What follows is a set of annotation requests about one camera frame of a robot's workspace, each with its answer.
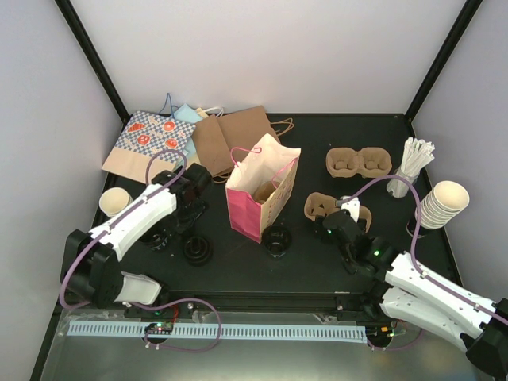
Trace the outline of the pink cakes paper bag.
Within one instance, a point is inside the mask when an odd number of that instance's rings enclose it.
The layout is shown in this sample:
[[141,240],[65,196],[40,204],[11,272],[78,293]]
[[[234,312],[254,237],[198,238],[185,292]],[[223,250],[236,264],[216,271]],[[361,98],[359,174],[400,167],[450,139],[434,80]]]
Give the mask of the pink cakes paper bag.
[[301,150],[267,133],[250,149],[230,150],[233,171],[225,185],[231,228],[260,243],[292,194]]

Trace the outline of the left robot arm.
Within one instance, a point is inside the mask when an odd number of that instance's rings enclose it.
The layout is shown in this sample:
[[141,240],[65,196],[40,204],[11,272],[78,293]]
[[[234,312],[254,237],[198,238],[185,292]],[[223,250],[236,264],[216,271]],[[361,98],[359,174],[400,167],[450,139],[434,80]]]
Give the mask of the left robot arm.
[[170,239],[180,238],[185,249],[192,240],[198,242],[197,252],[187,258],[196,266],[204,264],[210,258],[211,245],[193,230],[206,210],[201,196],[210,182],[210,173],[199,164],[179,173],[162,171],[119,214],[88,232],[77,229],[69,234],[59,301],[64,303],[64,295],[70,291],[84,304],[98,308],[113,303],[142,305],[153,317],[165,315],[171,299],[162,292],[162,283],[147,275],[122,271],[121,262],[137,242],[161,250]]

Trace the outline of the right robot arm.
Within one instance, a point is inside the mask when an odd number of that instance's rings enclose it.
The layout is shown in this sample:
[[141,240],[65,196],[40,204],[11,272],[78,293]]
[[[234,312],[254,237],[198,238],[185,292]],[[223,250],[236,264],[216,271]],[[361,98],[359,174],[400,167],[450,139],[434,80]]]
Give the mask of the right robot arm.
[[497,380],[507,378],[507,300],[474,294],[368,236],[345,210],[314,217],[317,232],[335,244],[346,270],[375,280],[360,301],[363,315],[407,321],[454,344],[469,362]]

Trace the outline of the front black lid stack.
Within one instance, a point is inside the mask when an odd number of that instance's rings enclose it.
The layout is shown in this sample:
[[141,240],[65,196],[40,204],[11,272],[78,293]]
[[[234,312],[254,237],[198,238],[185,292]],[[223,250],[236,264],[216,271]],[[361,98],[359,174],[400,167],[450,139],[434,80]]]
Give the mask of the front black lid stack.
[[210,261],[213,247],[204,236],[191,236],[183,244],[183,255],[190,265],[201,267]]

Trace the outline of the left paper cup stack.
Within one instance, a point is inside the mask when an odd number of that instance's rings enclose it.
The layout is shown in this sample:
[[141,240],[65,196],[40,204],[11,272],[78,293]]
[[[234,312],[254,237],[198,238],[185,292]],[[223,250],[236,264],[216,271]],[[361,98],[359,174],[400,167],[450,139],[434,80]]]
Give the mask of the left paper cup stack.
[[121,187],[112,187],[101,195],[98,205],[107,217],[114,217],[132,201],[132,196],[127,190]]

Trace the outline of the paper cup stack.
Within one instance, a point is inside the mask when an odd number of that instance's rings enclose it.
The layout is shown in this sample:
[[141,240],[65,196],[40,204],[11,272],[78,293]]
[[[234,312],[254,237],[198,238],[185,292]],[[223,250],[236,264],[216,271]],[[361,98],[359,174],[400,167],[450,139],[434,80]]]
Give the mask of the paper cup stack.
[[112,187],[101,195],[98,205],[107,217],[114,217],[132,201],[132,196],[127,190],[121,187]]
[[443,228],[469,202],[469,193],[462,185],[450,180],[441,181],[420,201],[406,225],[406,231],[413,236],[419,223],[417,237],[424,237],[433,230]]

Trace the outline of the brown kraft paper bag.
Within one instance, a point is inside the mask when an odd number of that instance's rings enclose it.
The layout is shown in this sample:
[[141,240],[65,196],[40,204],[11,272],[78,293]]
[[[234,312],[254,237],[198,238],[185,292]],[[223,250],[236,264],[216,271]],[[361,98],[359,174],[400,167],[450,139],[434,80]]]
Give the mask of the brown kraft paper bag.
[[242,161],[245,152],[230,156],[232,148],[250,149],[265,134],[276,140],[294,128],[293,119],[271,122],[263,106],[237,111],[225,116],[209,116],[196,123],[192,139],[200,164],[218,182],[223,182],[233,169],[233,162]]

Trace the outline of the blue checkered paper bag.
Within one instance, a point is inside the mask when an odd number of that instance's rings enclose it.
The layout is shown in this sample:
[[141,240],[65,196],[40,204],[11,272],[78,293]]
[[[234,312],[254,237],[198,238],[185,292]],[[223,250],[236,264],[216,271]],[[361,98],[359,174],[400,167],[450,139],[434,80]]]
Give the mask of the blue checkered paper bag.
[[171,171],[183,162],[176,151],[184,153],[195,129],[195,124],[138,110],[129,119],[102,170],[145,183],[147,169],[156,174]]

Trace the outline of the light blue paper bag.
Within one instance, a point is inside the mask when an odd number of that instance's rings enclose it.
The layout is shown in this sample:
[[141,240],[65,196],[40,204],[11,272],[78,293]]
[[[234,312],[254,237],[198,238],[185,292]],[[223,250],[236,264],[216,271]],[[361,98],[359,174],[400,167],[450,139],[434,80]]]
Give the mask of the light blue paper bag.
[[[164,105],[159,111],[159,114],[164,113],[171,115],[175,120],[185,121],[191,124],[196,124],[198,121],[202,120],[202,117],[199,116],[198,113],[194,109],[191,109],[186,103],[184,103],[182,106],[174,106],[170,93],[166,93]],[[186,143],[183,152],[186,154],[186,158],[189,164],[200,164],[197,150],[191,137]]]

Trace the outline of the cream paper bag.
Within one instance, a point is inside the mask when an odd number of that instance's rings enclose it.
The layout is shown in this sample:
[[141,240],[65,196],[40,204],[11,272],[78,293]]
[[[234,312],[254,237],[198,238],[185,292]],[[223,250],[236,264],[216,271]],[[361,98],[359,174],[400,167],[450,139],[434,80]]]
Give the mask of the cream paper bag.
[[220,117],[224,114],[223,107],[210,107],[203,109],[202,107],[196,108],[194,110],[201,118],[207,118],[209,116]]

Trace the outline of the right paper cup stack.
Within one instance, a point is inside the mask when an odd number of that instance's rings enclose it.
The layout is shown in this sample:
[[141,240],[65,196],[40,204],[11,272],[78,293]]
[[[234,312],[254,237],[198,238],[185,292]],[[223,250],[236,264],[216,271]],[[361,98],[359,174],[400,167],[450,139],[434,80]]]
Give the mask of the right paper cup stack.
[[443,228],[469,202],[469,193],[462,185],[450,180],[441,181],[420,201],[406,225],[406,231],[413,236],[419,223],[417,237],[424,237],[433,230]]

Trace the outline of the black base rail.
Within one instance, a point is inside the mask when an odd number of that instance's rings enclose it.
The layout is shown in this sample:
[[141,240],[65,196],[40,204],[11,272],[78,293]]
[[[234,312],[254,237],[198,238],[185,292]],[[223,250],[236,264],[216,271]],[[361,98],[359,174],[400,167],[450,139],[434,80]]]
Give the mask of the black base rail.
[[366,293],[165,291],[169,301],[199,298],[220,312],[332,314],[341,319],[373,320],[382,313]]

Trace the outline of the left black frame post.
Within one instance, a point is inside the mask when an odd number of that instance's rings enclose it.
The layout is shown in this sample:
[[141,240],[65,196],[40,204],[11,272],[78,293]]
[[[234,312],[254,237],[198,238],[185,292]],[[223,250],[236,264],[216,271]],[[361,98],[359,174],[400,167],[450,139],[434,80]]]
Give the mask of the left black frame post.
[[64,20],[67,22],[69,29],[71,30],[83,54],[87,58],[87,61],[98,81],[102,85],[103,90],[106,92],[106,95],[122,124],[125,125],[130,118],[130,114],[126,109],[116,87],[114,86],[114,83],[110,78],[110,75],[106,70],[106,67],[104,66],[101,57],[89,37],[77,11],[75,10],[75,7],[70,0],[55,0],[54,3],[58,7]]

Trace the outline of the black frame post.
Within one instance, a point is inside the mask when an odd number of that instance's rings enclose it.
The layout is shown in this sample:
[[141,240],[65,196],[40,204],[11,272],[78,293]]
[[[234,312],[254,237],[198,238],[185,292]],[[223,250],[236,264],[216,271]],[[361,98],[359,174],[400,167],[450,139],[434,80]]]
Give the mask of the black frame post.
[[58,7],[64,20],[67,22],[69,29],[71,30],[83,54],[87,58],[87,61],[98,81],[102,85],[103,90],[106,92],[106,95],[122,124],[125,125],[130,118],[130,114],[126,109],[116,87],[114,86],[114,83],[110,78],[110,75],[106,70],[106,67],[104,66],[101,57],[89,37],[77,11],[75,10],[75,7],[70,0],[55,0],[54,3]]
[[419,110],[425,103],[429,93],[433,89],[441,72],[445,68],[448,60],[454,53],[462,36],[468,29],[473,17],[482,5],[483,0],[467,0],[464,2],[460,12],[458,13],[451,29],[448,31],[444,42],[442,43],[437,55],[435,56],[429,70],[421,82],[414,98],[412,99],[407,111],[405,119],[412,122],[418,115]]

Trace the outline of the right black frame post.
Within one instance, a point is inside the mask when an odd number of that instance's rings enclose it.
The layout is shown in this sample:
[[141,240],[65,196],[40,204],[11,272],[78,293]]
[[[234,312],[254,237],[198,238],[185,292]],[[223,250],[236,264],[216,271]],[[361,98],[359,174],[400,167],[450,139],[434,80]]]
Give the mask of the right black frame post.
[[421,82],[414,98],[412,99],[407,111],[405,119],[412,122],[418,115],[419,110],[425,103],[429,93],[433,89],[441,72],[445,68],[448,60],[454,53],[462,36],[468,29],[473,17],[482,5],[483,0],[467,0],[464,2],[460,12],[458,13],[451,29],[448,31],[444,42],[442,43],[437,55],[435,56],[429,70]]

